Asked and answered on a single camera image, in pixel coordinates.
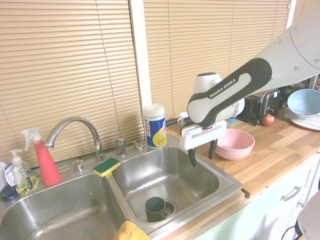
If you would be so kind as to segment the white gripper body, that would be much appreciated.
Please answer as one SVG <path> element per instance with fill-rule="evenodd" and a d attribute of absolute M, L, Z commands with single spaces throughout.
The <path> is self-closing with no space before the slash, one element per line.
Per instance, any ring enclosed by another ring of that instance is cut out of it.
<path fill-rule="evenodd" d="M 226 129 L 227 122 L 225 120 L 214 123 L 208 129 L 196 124 L 185 125 L 180 131 L 179 145 L 184 150 L 191 150 L 222 137 L 226 133 Z"/>

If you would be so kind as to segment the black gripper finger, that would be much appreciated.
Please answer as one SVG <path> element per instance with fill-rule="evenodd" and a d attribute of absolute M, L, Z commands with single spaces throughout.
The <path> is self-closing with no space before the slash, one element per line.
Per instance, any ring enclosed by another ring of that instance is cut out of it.
<path fill-rule="evenodd" d="M 208 158 L 210 160 L 212 160 L 215 155 L 215 151 L 217 148 L 217 142 L 218 142 L 217 139 L 210 141 L 209 150 L 208 150 Z"/>
<path fill-rule="evenodd" d="M 196 148 L 195 147 L 188 150 L 188 156 L 192 166 L 195 168 L 196 167 Z"/>

